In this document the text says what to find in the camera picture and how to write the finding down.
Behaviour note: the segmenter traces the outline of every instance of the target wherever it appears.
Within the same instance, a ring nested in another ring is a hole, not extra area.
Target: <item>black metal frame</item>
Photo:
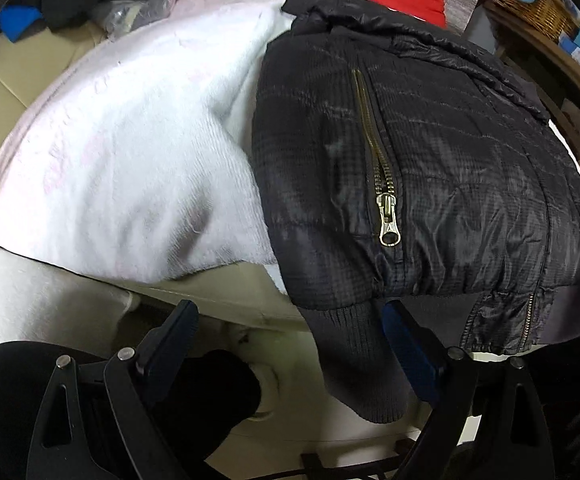
[[[483,416],[466,480],[554,480],[545,419],[521,359],[480,363],[460,348],[446,350],[398,301],[384,307],[382,319],[417,396],[433,407],[411,449],[386,460],[339,468],[324,468],[317,455],[307,454],[302,456],[304,469],[257,480],[302,474],[308,480],[387,478],[394,470],[394,480],[440,479],[470,414]],[[107,362],[81,366],[62,356],[39,410],[27,479],[201,480],[186,473],[149,411],[166,397],[197,325],[196,305],[182,301],[136,351],[123,349]],[[57,402],[63,402],[63,410],[56,409]],[[59,438],[48,443],[52,428],[61,427],[68,428],[67,438],[62,440],[58,431]],[[228,480],[207,468],[212,478]]]

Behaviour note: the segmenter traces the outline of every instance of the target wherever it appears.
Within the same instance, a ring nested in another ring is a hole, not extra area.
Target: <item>white towel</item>
[[[279,28],[273,6],[234,4],[90,52],[1,147],[0,246],[144,283],[275,263],[233,104]]]

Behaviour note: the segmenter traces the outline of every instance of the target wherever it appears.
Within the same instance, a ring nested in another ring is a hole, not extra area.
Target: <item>metal bolt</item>
[[[71,362],[72,358],[69,355],[61,355],[56,360],[56,366],[63,370],[63,368],[67,367]]]
[[[526,366],[526,363],[524,363],[524,360],[521,359],[521,357],[516,357],[516,356],[512,356],[510,358],[510,364],[513,365],[513,367],[518,368],[519,370],[521,368],[523,368],[524,366]]]
[[[116,356],[121,361],[127,361],[128,359],[132,359],[134,357],[134,348],[131,348],[129,346],[126,346],[125,348],[121,348],[119,350],[118,354],[116,354]]]
[[[461,350],[458,346],[451,346],[448,349],[448,357],[453,361],[460,361],[465,357],[465,352]]]

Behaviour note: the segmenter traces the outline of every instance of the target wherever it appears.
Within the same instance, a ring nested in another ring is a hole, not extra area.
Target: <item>zippered pocket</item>
[[[368,85],[361,70],[353,68],[352,79],[355,82],[355,95],[361,116],[361,129],[372,156],[375,202],[381,221],[379,241],[385,247],[394,247],[401,241],[401,232],[397,225],[397,194],[394,185],[394,173],[381,142]]]

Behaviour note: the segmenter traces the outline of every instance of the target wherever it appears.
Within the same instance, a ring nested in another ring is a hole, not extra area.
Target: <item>blue plastic part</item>
[[[163,325],[153,328],[138,345],[137,365],[143,375],[141,399],[147,406],[166,398],[192,348],[198,326],[198,307],[182,300]]]
[[[31,24],[40,19],[41,11],[34,7],[7,6],[0,12],[0,28],[8,40],[15,42]]]
[[[390,303],[384,306],[381,318],[383,333],[414,393],[423,402],[436,406],[440,396],[438,368],[427,358],[401,314]]]

